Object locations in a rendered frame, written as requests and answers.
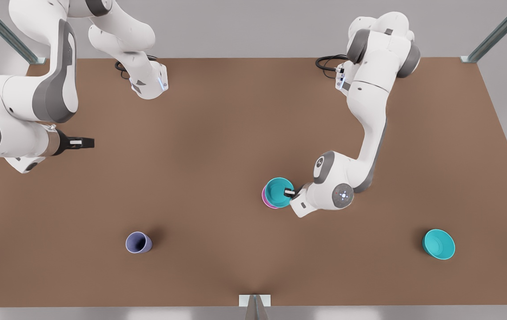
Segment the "teal blue bowl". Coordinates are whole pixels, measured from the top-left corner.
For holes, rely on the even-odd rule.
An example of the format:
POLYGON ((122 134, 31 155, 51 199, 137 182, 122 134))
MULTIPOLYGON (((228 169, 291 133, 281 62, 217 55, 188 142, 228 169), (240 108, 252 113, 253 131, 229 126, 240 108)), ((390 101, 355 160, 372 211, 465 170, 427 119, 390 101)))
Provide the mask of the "teal blue bowl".
POLYGON ((441 229, 431 229, 422 239, 424 251, 439 260, 448 260, 455 254, 454 239, 441 229))
POLYGON ((275 177, 266 184, 266 198, 278 208, 287 207, 291 197, 284 196, 284 190, 294 190, 292 182, 282 177, 275 177))

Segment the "silver frame post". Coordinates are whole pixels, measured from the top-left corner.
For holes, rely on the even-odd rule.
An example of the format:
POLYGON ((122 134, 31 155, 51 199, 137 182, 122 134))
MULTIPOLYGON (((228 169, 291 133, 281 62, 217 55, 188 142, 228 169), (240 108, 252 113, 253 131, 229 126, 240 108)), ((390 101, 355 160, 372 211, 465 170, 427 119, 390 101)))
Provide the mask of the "silver frame post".
POLYGON ((271 295, 239 295, 239 307, 246 307, 245 320, 269 320, 266 308, 271 306, 271 295))
POLYGON ((507 16, 469 55, 461 56, 461 63, 478 63, 507 34, 507 16))
POLYGON ((10 45, 27 63, 42 65, 46 63, 45 57, 38 57, 25 45, 18 36, 2 20, 0 20, 0 36, 10 45))

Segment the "pink bowl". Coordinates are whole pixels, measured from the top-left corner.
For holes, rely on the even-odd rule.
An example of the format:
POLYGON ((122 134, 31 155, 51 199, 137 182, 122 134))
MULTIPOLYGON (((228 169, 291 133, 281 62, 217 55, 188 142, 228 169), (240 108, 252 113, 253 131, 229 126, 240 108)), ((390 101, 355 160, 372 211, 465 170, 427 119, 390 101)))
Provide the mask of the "pink bowl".
POLYGON ((272 208, 272 209, 279 209, 278 207, 272 205, 266 198, 266 186, 263 187, 262 189, 262 192, 261 192, 261 196, 262 196, 262 201, 264 202, 265 205, 267 205, 269 208, 272 208))

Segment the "lavender purple cup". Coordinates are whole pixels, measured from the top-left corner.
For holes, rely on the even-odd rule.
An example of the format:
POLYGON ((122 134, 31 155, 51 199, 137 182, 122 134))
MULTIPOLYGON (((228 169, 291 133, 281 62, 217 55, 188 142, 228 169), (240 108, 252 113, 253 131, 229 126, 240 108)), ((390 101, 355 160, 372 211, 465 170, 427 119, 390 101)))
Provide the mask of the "lavender purple cup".
POLYGON ((125 247, 133 254, 146 253, 152 249, 152 240, 143 232, 133 232, 128 235, 125 247))

